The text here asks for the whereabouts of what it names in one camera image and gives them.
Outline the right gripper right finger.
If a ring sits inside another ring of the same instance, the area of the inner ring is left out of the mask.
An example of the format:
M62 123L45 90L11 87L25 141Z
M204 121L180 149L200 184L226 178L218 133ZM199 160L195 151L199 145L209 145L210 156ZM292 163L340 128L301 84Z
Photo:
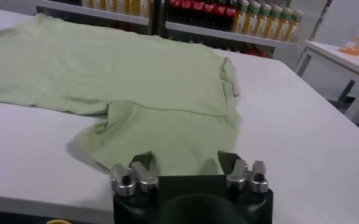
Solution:
M225 151L218 151L218 160L229 189L243 191L248 188L255 194L268 192L266 166L263 161L255 161L250 169L248 163L238 154Z

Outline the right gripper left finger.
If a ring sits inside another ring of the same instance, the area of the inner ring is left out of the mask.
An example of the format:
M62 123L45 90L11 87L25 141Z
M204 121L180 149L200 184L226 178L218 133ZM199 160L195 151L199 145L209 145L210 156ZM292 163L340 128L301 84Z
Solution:
M131 197L141 191L154 194L159 189L159 178L150 173L152 152L135 155L126 167L114 164L110 170L112 193L120 197Z

